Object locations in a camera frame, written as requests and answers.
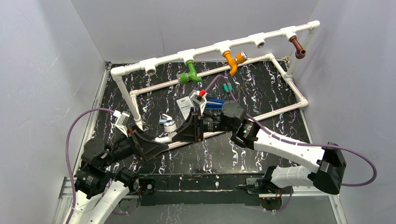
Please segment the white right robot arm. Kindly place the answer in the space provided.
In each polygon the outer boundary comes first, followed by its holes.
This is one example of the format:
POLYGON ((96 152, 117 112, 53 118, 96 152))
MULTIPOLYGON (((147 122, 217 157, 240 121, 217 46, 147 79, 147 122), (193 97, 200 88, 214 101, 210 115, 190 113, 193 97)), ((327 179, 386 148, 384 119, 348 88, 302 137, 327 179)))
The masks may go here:
POLYGON ((245 110, 226 110, 210 116, 192 109, 172 139, 195 143, 203 140, 205 132, 231 132, 230 140, 242 148, 275 154, 297 163, 296 167, 268 168, 262 183, 269 193, 289 186, 313 186, 330 195, 340 192, 347 164, 341 148, 334 143, 312 146, 265 131, 246 118, 245 110))

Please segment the white plastic faucet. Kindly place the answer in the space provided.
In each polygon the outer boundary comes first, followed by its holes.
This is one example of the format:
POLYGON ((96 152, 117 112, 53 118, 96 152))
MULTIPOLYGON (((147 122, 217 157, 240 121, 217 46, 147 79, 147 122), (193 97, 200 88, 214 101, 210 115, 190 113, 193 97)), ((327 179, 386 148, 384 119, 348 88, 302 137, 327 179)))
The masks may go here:
POLYGON ((156 137, 154 141, 159 142, 159 143, 170 143, 172 142, 172 138, 176 135, 176 122, 174 120, 160 120, 159 122, 161 125, 163 125, 164 130, 167 134, 165 137, 156 137))

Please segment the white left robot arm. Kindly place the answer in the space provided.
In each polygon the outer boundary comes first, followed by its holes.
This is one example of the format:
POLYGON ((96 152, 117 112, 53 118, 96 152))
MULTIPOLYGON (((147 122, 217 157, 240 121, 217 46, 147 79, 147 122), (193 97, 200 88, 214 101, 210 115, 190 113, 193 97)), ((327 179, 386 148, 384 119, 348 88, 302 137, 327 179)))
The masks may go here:
POLYGON ((138 126, 132 126, 113 145, 91 138, 84 145, 81 166, 71 177, 73 199, 66 224, 102 224, 127 194, 152 194, 153 179, 129 168, 117 172, 107 168, 130 156, 144 161, 168 150, 168 145, 150 139, 138 126))

